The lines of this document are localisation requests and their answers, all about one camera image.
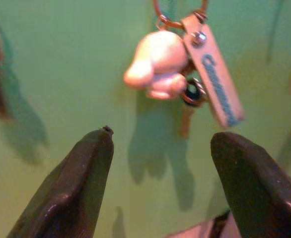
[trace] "green wall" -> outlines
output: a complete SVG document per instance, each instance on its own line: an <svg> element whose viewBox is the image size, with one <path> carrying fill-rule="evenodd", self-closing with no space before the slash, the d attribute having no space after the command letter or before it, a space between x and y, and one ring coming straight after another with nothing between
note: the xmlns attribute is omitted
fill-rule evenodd
<svg viewBox="0 0 291 238"><path fill-rule="evenodd" d="M246 112L233 131L291 175L291 1L275 20L279 2L211 0L209 24ZM161 3L177 19L199 7ZM95 238L160 238L227 208L209 144L221 128L208 106L184 140L180 100L157 102L123 83L155 20L151 0L0 1L3 86L18 118L0 122L0 238L72 146L106 124L115 154Z"/></svg>

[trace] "rectangular tag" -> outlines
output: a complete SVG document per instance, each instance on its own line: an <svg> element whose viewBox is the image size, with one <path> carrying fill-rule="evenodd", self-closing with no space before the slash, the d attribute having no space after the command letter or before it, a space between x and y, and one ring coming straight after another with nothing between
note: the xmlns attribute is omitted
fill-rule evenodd
<svg viewBox="0 0 291 238"><path fill-rule="evenodd" d="M182 20L187 31L184 44L201 75L212 111L223 127L237 125L244 119L244 111L216 40L206 24L200 24L195 15ZM201 31L206 41L201 46L192 44L193 33Z"/></svg>

